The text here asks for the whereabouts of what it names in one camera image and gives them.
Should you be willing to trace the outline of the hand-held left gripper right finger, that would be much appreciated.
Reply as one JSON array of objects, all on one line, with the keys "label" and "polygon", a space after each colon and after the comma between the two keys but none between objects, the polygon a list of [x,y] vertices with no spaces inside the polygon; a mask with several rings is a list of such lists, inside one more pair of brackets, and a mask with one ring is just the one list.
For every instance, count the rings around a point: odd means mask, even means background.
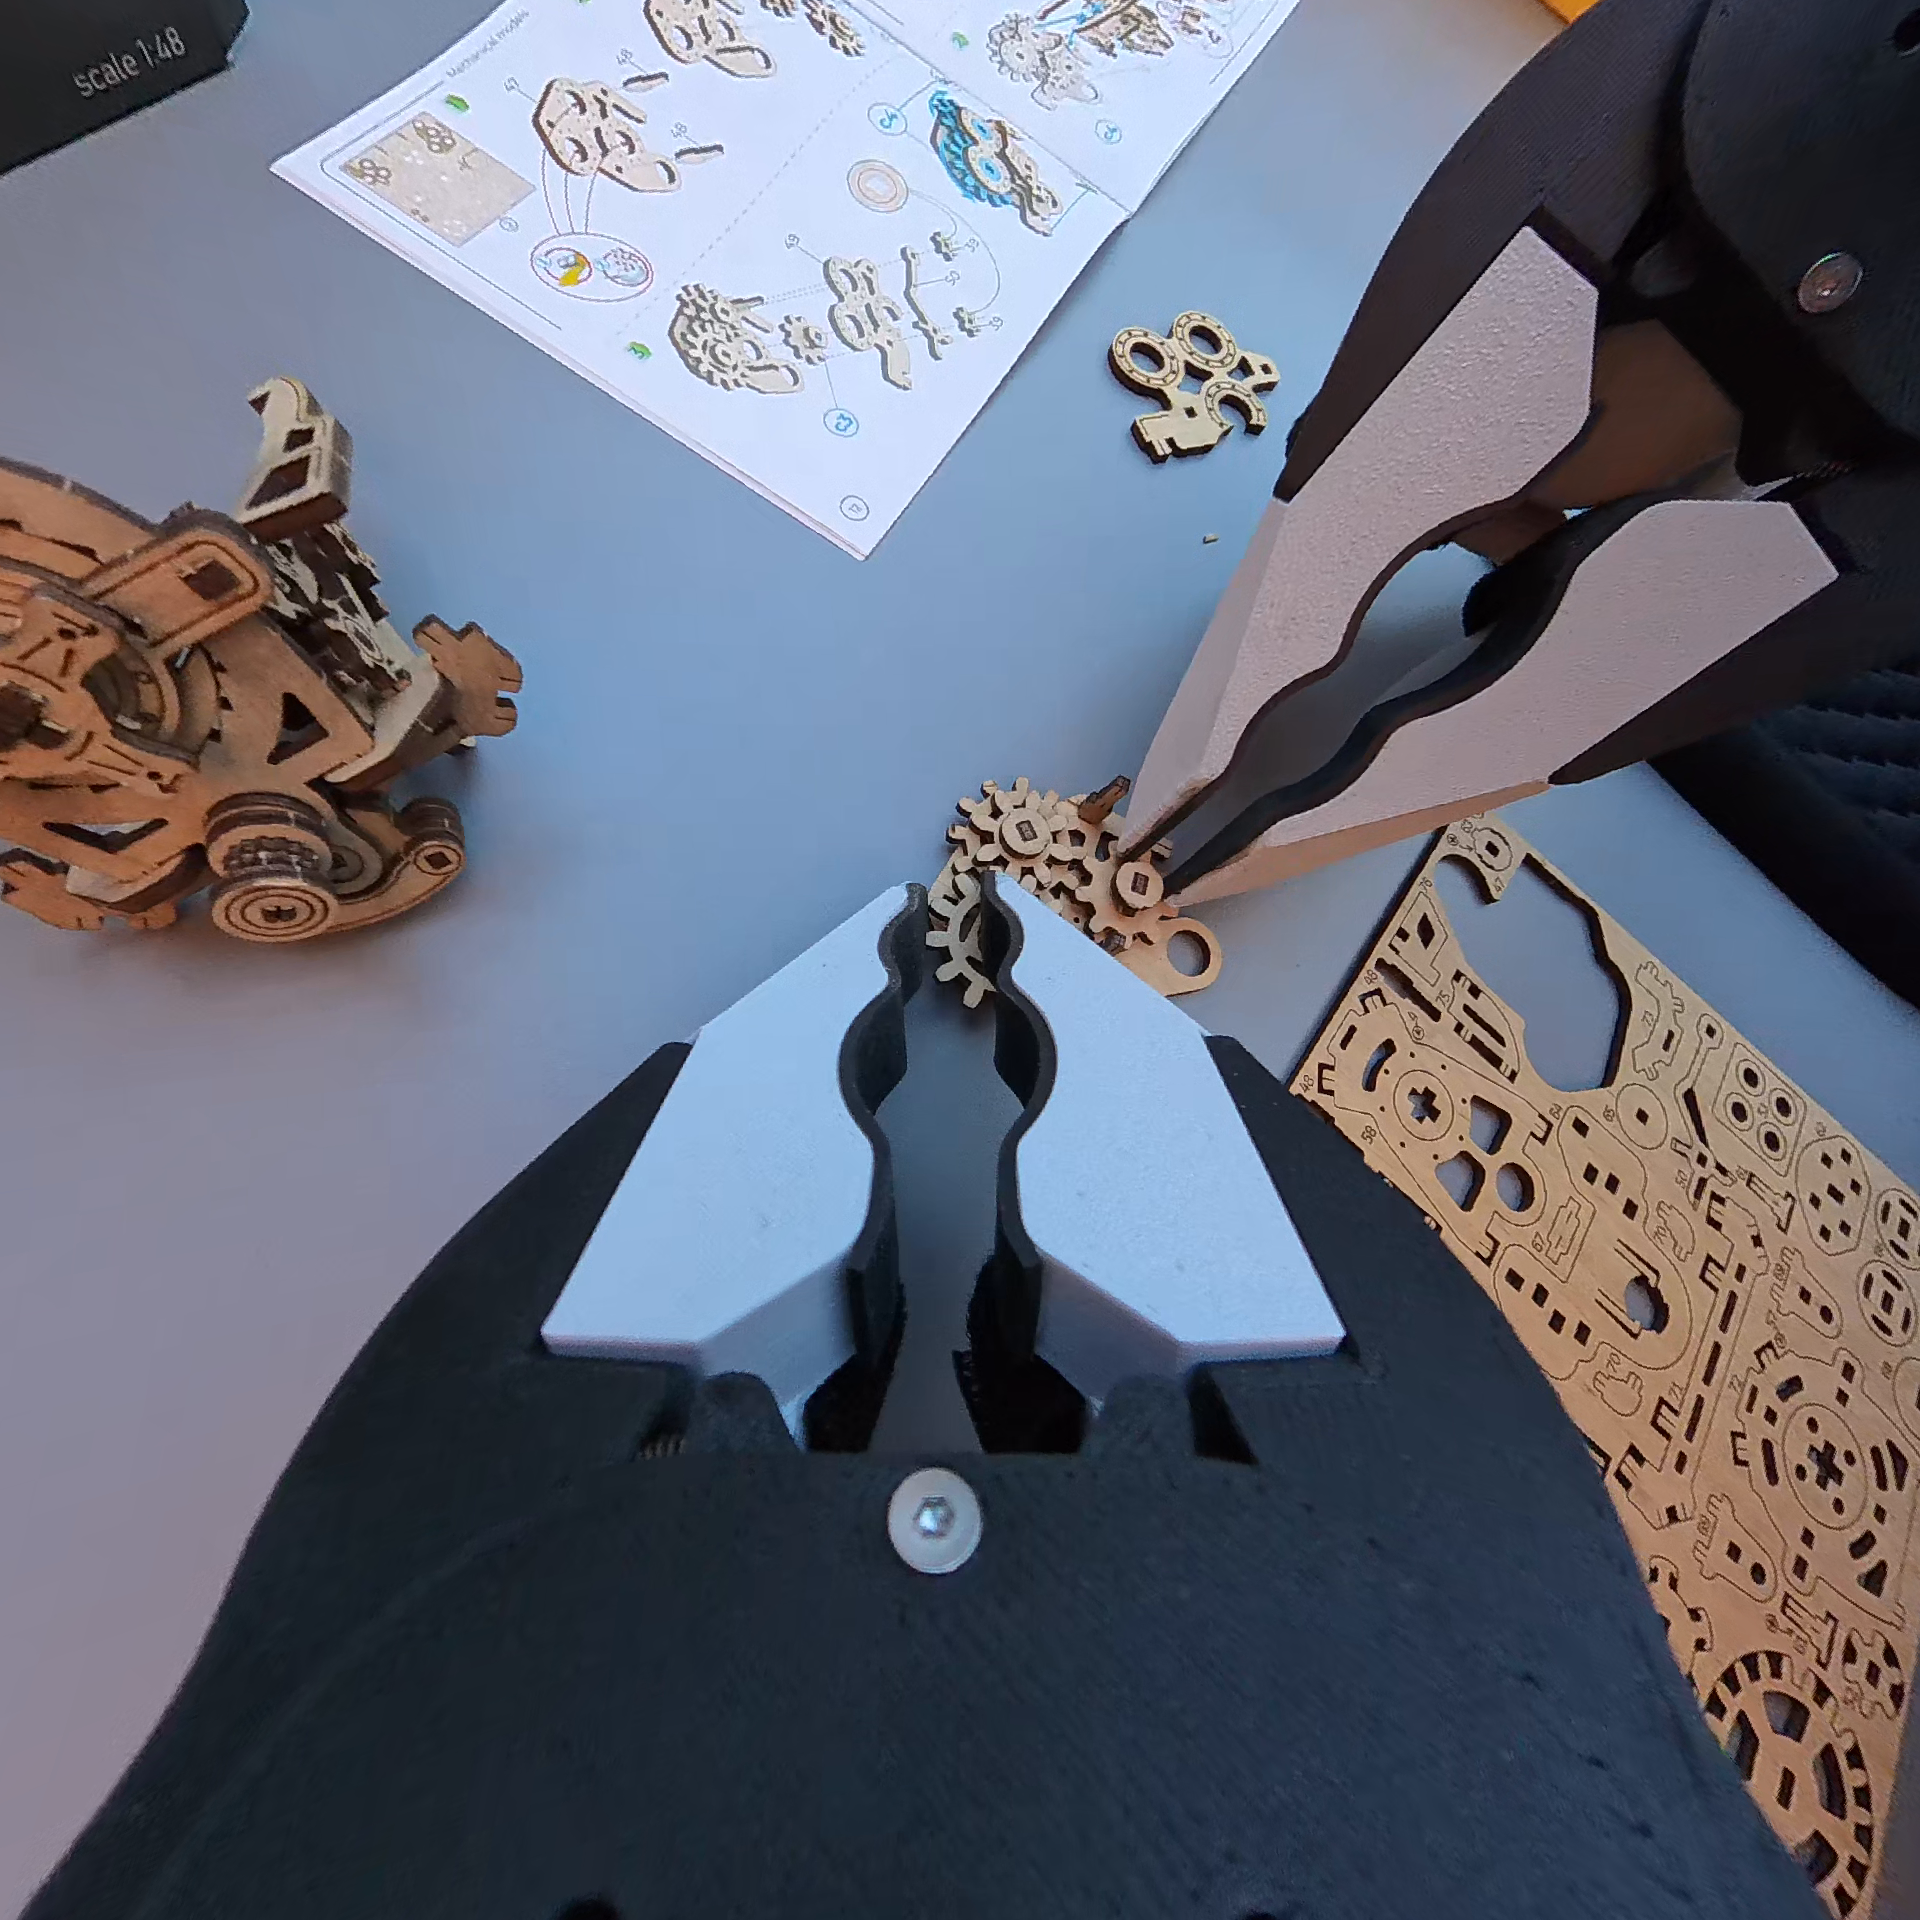
[{"label": "hand-held left gripper right finger", "polygon": [[988,1453],[1074,1453],[1123,1379],[1328,1356],[1343,1328],[1199,1023],[990,876],[996,1072],[1021,1100],[968,1310]]}]

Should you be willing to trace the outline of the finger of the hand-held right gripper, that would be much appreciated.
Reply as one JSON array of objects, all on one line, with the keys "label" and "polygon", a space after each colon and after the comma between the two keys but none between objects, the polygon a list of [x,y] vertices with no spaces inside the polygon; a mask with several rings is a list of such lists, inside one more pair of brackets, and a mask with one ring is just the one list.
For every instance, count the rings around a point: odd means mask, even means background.
[{"label": "finger of the hand-held right gripper", "polygon": [[1267,505],[1133,782],[1128,851],[1250,780],[1267,711],[1341,668],[1382,584],[1575,444],[1595,315],[1595,284],[1524,226],[1318,470]]},{"label": "finger of the hand-held right gripper", "polygon": [[1793,505],[1669,498],[1577,523],[1534,610],[1509,604],[1437,683],[1379,703],[1310,777],[1166,874],[1239,894],[1542,792],[1567,764],[1836,582]]}]

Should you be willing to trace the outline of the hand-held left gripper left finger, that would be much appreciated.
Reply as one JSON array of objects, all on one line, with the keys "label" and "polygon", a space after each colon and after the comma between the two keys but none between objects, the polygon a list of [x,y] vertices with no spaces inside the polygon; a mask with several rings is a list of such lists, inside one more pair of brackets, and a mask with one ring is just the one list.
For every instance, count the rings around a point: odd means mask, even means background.
[{"label": "hand-held left gripper left finger", "polygon": [[815,1453],[869,1448],[904,1303],[876,1110],[907,1072],[927,897],[897,884],[703,1023],[541,1328],[754,1374]]}]

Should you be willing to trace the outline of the wooden gear base plate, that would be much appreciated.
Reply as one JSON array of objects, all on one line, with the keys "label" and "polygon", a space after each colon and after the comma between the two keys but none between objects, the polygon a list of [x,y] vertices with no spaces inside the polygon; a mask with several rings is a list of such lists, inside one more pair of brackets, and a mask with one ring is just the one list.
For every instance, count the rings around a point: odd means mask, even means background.
[{"label": "wooden gear base plate", "polygon": [[[1087,800],[1079,808],[1082,818],[1102,828],[1095,858],[1112,858],[1115,853],[1120,856],[1120,841],[1125,838],[1120,805],[1128,795],[1128,777],[1110,780],[1105,787],[1084,795]],[[998,871],[978,871],[980,884],[985,876],[998,876],[1006,884],[1016,884],[1011,879],[1003,879]],[[1100,935],[1092,930],[1092,907],[1082,899],[1084,886],[1087,884],[1064,897],[1041,897],[1029,891],[1026,886],[1023,889],[1041,899],[1059,917],[1064,917],[1082,935],[1087,935],[1097,947],[1120,960],[1140,980],[1158,988],[1163,996],[1189,996],[1204,990],[1217,980],[1217,975],[1222,973],[1222,947],[1206,924],[1191,917],[1181,917],[1166,899],[1166,904],[1171,907],[1166,917],[1156,917],[1148,924],[1135,924],[1133,930]]]}]

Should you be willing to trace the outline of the wooden plate with round holes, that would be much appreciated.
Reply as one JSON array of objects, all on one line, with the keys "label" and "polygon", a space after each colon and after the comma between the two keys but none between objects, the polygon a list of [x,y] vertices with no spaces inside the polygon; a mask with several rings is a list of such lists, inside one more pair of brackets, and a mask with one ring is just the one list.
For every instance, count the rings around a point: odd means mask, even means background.
[{"label": "wooden plate with round holes", "polygon": [[1257,437],[1267,427],[1262,394],[1280,383],[1272,358],[1239,348],[1204,310],[1176,315],[1168,333],[1123,328],[1110,348],[1115,378],[1158,406],[1133,419],[1133,437],[1153,462],[1209,452],[1232,419]]}]

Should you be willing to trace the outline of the laser-cut wooden parts sheet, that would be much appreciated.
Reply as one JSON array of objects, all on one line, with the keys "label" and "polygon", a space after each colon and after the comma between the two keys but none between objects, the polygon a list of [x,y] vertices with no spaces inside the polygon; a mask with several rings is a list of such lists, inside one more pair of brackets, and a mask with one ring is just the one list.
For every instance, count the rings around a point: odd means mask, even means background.
[{"label": "laser-cut wooden parts sheet", "polygon": [[[1450,866],[1577,907],[1623,993],[1597,1090],[1529,1062]],[[1496,815],[1435,836],[1293,1087],[1554,1382],[1717,1742],[1869,1915],[1915,1707],[1915,1191]]]}]

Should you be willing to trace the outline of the assembly instruction booklet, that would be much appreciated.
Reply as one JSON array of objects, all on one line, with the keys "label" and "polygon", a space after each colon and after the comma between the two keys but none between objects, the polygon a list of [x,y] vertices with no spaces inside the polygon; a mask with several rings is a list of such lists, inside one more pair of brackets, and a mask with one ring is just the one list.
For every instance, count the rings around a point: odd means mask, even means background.
[{"label": "assembly instruction booklet", "polygon": [[1293,3],[518,3],[274,173],[866,556]]}]

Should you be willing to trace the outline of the wooden model vehicle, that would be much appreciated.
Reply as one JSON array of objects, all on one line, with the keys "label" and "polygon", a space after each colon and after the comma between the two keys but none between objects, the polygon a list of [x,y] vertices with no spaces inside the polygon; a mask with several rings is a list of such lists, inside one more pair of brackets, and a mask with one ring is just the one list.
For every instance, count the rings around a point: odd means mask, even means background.
[{"label": "wooden model vehicle", "polygon": [[460,810],[391,785],[516,729],[521,668],[480,625],[411,637],[345,526],[350,434],[277,376],[231,516],[160,523],[3,470],[5,899],[46,924],[213,924],[305,942],[381,924],[465,866]]}]

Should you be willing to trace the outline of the black cardboard box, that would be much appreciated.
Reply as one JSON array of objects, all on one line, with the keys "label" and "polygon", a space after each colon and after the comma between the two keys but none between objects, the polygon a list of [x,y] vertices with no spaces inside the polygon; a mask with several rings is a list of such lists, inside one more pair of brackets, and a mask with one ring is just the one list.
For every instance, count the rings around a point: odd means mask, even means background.
[{"label": "black cardboard box", "polygon": [[3,173],[201,84],[246,3],[3,3]]}]

